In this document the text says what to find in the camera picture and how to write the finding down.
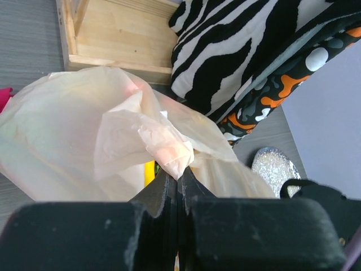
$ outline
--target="wooden shelf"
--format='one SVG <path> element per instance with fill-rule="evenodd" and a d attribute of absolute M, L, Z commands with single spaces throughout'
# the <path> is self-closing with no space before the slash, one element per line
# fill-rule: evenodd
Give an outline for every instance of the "wooden shelf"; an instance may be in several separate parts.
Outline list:
<path fill-rule="evenodd" d="M 168 20 L 177 4 L 166 0 L 56 1 L 67 71 L 106 65 L 150 83 L 169 84 L 177 36 Z"/>

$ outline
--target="black strap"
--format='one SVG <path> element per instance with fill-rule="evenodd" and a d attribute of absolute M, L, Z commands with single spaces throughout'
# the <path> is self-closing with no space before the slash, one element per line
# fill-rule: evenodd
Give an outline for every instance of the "black strap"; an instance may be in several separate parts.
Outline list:
<path fill-rule="evenodd" d="M 290 196 L 288 194 L 288 186 L 300 186 L 304 187 L 307 185 L 318 185 L 318 183 L 311 181 L 311 180 L 299 180 L 299 179 L 289 179 L 288 181 L 285 181 L 285 183 L 282 185 L 280 190 L 280 197 L 282 199 L 290 199 Z"/>

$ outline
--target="yellow object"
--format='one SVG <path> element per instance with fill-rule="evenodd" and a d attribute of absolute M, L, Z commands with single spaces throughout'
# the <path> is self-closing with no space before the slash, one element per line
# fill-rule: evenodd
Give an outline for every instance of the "yellow object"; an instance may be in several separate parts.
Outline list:
<path fill-rule="evenodd" d="M 144 164 L 144 186 L 149 185 L 155 179 L 155 165 L 155 161 Z"/>

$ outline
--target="black plastic object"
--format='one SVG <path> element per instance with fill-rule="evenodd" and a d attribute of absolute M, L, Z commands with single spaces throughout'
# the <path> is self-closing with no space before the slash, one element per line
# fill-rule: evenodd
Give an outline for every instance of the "black plastic object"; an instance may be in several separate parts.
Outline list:
<path fill-rule="evenodd" d="M 340 270 L 345 261 L 313 200 L 196 198 L 191 212 L 194 270 Z"/>
<path fill-rule="evenodd" d="M 346 247 L 361 224 L 361 200 L 348 199 L 340 191 L 310 180 L 288 180 L 281 188 L 281 198 L 289 198 L 287 187 L 290 185 L 301 187 L 292 199 L 313 199 L 326 210 L 340 243 Z M 361 270 L 360 259 L 351 270 Z"/>
<path fill-rule="evenodd" d="M 189 168 L 160 171 L 128 203 L 41 203 L 15 212 L 0 270 L 337 270 L 345 255 L 312 200 L 218 199 Z"/>
<path fill-rule="evenodd" d="M 1 235 L 0 270 L 173 270 L 176 196 L 161 172 L 131 203 L 25 206 Z"/>

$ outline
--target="pink object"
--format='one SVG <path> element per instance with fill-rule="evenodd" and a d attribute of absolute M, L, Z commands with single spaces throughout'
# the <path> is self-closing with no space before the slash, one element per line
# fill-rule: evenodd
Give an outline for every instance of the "pink object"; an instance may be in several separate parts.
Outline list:
<path fill-rule="evenodd" d="M 361 255 L 361 225 L 352 237 L 351 242 L 345 247 L 345 254 L 347 261 L 342 271 L 350 270 Z"/>
<path fill-rule="evenodd" d="M 14 96 L 10 92 L 12 92 L 12 88 L 0 89 L 0 113 L 5 108 L 10 97 Z"/>

